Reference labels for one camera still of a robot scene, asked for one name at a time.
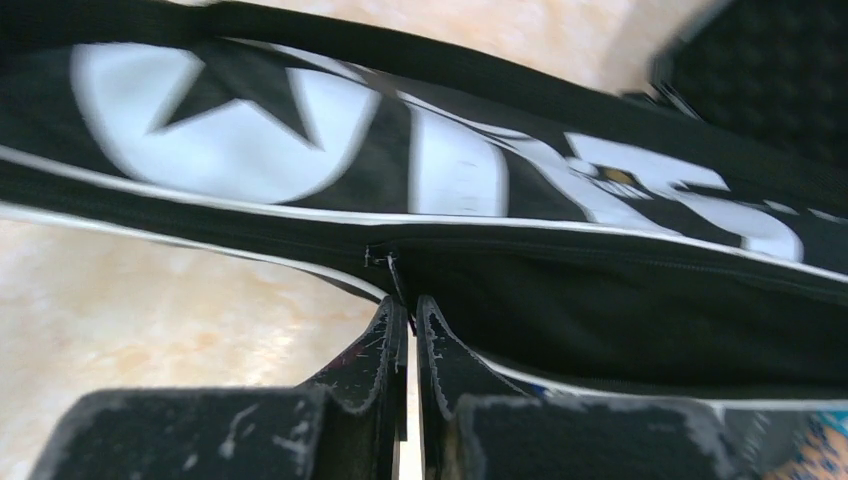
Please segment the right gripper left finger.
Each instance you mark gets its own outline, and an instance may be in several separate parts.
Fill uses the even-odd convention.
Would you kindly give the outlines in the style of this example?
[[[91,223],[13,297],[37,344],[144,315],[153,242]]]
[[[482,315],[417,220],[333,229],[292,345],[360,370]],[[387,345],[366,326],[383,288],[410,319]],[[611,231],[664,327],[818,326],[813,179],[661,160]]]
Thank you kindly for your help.
[[[59,420],[35,479],[394,479],[404,436],[405,308],[294,387],[111,389]]]

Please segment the black racket bag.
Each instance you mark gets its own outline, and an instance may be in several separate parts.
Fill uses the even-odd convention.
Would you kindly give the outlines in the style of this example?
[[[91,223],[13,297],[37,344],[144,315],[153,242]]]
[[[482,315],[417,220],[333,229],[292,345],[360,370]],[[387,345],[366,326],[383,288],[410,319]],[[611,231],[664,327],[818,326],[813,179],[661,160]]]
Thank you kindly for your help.
[[[5,1],[6,213],[436,303],[516,378],[847,405],[847,177],[425,37]]]

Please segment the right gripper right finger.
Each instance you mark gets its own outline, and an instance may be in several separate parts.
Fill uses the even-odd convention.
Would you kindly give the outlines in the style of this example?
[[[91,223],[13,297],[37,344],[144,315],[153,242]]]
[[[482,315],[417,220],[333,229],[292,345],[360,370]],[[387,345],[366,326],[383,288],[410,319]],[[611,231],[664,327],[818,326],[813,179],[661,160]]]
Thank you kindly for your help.
[[[427,479],[733,479],[708,407],[678,399],[543,397],[486,366],[436,301],[416,312]]]

